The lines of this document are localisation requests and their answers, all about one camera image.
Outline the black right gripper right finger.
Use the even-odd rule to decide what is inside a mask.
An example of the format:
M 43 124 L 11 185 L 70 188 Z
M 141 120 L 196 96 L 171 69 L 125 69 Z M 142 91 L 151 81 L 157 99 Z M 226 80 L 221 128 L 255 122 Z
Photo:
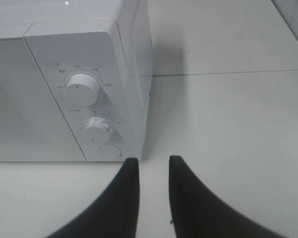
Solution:
M 279 238 L 213 194 L 181 156 L 169 158 L 169 204 L 178 238 Z

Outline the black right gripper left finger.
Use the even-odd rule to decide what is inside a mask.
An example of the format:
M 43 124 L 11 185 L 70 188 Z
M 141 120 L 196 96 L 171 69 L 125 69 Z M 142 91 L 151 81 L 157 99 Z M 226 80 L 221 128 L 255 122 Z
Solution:
M 50 238 L 134 238 L 140 206 L 139 162 L 127 158 L 102 194 Z

